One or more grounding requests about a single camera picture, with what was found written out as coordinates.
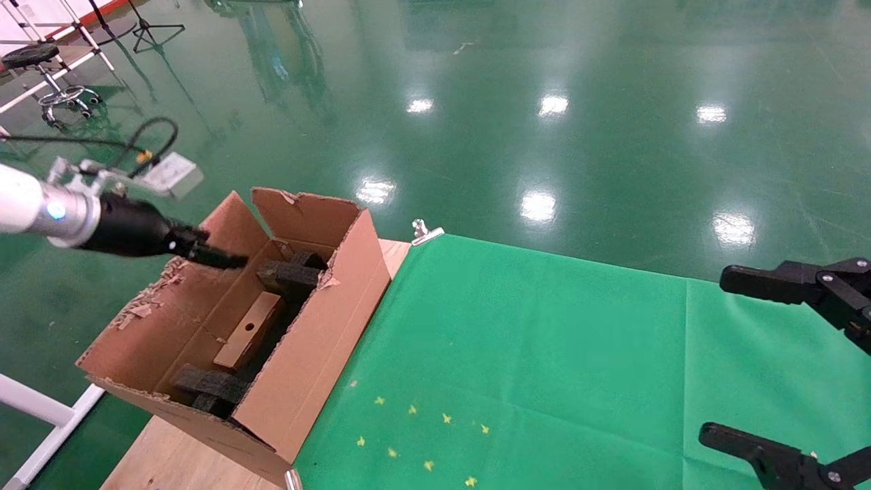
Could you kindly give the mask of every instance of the green epoxy floor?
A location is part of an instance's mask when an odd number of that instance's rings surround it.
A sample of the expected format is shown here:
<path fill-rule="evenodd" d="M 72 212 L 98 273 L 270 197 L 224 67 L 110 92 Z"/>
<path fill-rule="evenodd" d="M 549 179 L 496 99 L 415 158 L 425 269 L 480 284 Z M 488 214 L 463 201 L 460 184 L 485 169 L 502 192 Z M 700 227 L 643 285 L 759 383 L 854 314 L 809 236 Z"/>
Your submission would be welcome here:
<path fill-rule="evenodd" d="M 408 240 L 422 217 L 708 280 L 729 263 L 868 255 L 868 0 L 212 4 L 143 5 L 187 29 L 135 64 L 106 48 L 129 90 L 98 61 L 78 74 L 108 110 L 77 133 L 179 122 L 175 150 L 206 173 L 158 203 L 180 219 L 272 186 L 366 202 L 385 238 Z M 38 122 L 32 105 L 0 116 L 51 133 Z M 112 156 L 0 146 L 42 174 L 58 153 Z M 164 261 L 8 236 L 0 257 L 0 372 L 70 404 L 85 388 L 73 361 Z M 147 419 L 104 399 L 35 488 L 98 488 Z M 0 407 L 0 481 L 47 432 Z"/>

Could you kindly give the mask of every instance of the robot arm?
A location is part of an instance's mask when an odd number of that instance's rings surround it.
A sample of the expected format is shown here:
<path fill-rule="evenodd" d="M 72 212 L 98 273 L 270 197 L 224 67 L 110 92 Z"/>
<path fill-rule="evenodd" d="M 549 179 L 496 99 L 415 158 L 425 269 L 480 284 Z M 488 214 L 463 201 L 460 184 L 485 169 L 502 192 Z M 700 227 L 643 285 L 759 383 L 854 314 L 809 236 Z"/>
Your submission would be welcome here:
<path fill-rule="evenodd" d="M 165 218 L 152 204 L 70 189 L 0 164 L 0 233 L 46 236 L 61 248 L 141 257 L 179 255 L 218 269 L 247 257 L 206 245 L 207 231 Z"/>

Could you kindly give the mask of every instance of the white metal frame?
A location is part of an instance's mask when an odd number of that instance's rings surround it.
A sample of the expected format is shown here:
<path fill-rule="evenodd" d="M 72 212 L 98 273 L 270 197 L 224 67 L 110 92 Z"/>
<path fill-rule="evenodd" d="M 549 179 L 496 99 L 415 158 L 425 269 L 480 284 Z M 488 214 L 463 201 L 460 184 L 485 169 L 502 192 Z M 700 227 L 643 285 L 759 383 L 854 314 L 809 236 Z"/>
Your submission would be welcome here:
<path fill-rule="evenodd" d="M 37 450 L 24 462 L 3 490 L 24 490 L 36 478 L 51 456 L 70 437 L 88 411 L 103 395 L 103 388 L 91 385 L 72 407 L 0 374 L 0 403 L 55 426 Z"/>
<path fill-rule="evenodd" d="M 52 35 L 51 38 L 52 39 L 60 39 L 64 36 L 70 35 L 72 32 L 78 31 L 82 35 L 82 38 L 85 41 L 87 41 L 87 43 L 91 46 L 91 52 L 89 52 L 88 54 L 84 55 L 83 57 L 77 59 L 76 61 L 72 62 L 71 64 L 66 64 L 63 61 L 63 59 L 60 57 L 60 55 L 57 55 L 55 57 L 55 59 L 61 64 L 61 70 L 59 70 L 51 75 L 51 77 L 53 79 L 57 80 L 58 78 L 63 77 L 63 75 L 66 75 L 70 71 L 74 70 L 76 67 L 80 66 L 85 61 L 93 58 L 95 55 L 99 56 L 103 60 L 103 63 L 105 63 L 106 67 L 109 68 L 109 71 L 115 71 L 115 67 L 112 66 L 111 62 L 109 61 L 109 58 L 107 58 L 105 53 L 103 53 L 103 50 L 101 50 L 100 47 L 97 46 L 97 43 L 94 41 L 94 38 L 91 37 L 91 33 L 88 32 L 88 30 L 82 25 L 81 20 L 78 18 L 78 16 L 76 15 L 76 12 L 72 9 L 70 4 L 67 3 L 66 0 L 57 0 L 57 2 L 60 3 L 64 7 L 64 10 L 66 10 L 66 13 L 70 16 L 69 22 L 64 22 L 64 23 L 55 23 L 55 22 L 33 23 L 30 21 L 29 18 L 27 18 L 27 16 L 25 16 L 23 13 L 18 11 L 17 6 L 10 5 L 9 0 L 0 0 L 0 5 L 2 5 L 3 8 L 6 10 L 6 12 L 9 13 L 10 17 L 12 17 L 12 20 L 14 20 L 18 24 L 18 26 L 24 32 L 24 35 L 27 36 L 27 38 L 32 43 L 44 43 L 48 40 L 46 37 L 44 37 L 39 32 L 39 29 L 37 29 L 37 27 L 63 27 L 63 29 L 60 32 Z M 0 44 L 27 45 L 28 43 L 21 41 L 21 40 L 2 40 L 2 39 L 0 39 Z M 9 109 L 11 109 L 15 105 L 17 105 L 19 102 L 21 102 L 24 99 L 27 99 L 28 97 L 30 97 L 31 95 L 34 95 L 37 92 L 39 92 L 40 90 L 45 88 L 47 85 L 48 85 L 48 82 L 46 82 L 45 80 L 42 80 L 38 84 L 32 86 L 30 89 L 25 90 L 24 93 L 22 93 L 18 97 L 15 97 L 13 100 L 11 100 L 10 102 L 6 103 L 3 106 L 0 106 L 0 114 L 3 114 L 4 112 L 9 111 Z M 6 133 L 6 132 L 3 129 L 3 127 L 0 126 L 0 134 L 3 134 L 3 133 Z"/>

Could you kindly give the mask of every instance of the metal clip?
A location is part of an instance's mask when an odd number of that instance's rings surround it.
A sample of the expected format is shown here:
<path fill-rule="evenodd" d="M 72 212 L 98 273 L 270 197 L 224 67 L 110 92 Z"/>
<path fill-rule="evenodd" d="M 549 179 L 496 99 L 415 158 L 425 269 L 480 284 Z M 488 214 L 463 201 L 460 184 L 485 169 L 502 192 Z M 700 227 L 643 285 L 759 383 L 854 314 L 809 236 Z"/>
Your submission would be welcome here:
<path fill-rule="evenodd" d="M 444 235 L 443 229 L 436 228 L 434 230 L 429 230 L 426 223 L 424 223 L 423 220 L 420 219 L 412 221 L 411 226 L 415 229 L 415 239 L 411 241 L 412 247 L 423 245 L 424 243 L 429 242 L 437 236 Z"/>
<path fill-rule="evenodd" d="M 284 482 L 287 484 L 287 490 L 302 490 L 302 480 L 296 469 L 284 472 Z"/>

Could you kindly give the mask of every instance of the tripod stand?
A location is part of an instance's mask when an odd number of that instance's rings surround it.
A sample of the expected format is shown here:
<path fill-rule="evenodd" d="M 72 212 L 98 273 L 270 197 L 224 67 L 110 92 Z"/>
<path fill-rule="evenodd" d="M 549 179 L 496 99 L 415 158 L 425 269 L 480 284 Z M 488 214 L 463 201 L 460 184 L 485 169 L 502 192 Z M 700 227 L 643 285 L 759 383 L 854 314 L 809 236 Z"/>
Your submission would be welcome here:
<path fill-rule="evenodd" d="M 133 13 L 136 14 L 136 18 L 138 19 L 137 27 L 136 27 L 136 29 L 133 30 L 133 36 L 136 36 L 136 44 L 133 45 L 133 52 L 139 52 L 139 43 L 141 43 L 142 41 L 145 41 L 146 43 L 150 44 L 152 46 L 152 49 L 153 49 L 157 46 L 162 45 L 163 43 L 166 43 L 167 41 L 169 41 L 173 37 L 178 36 L 178 34 L 180 34 L 180 32 L 185 29 L 184 24 L 149 24 L 147 20 L 143 19 L 142 16 L 139 15 L 139 10 L 137 10 L 136 5 L 133 4 L 132 0 L 127 0 L 127 3 L 133 9 Z M 163 29 L 166 27 L 175 28 L 175 29 L 178 29 L 178 31 L 176 31 L 170 37 L 165 39 L 163 41 L 163 43 L 158 43 L 154 39 L 154 36 L 152 36 L 151 29 Z"/>

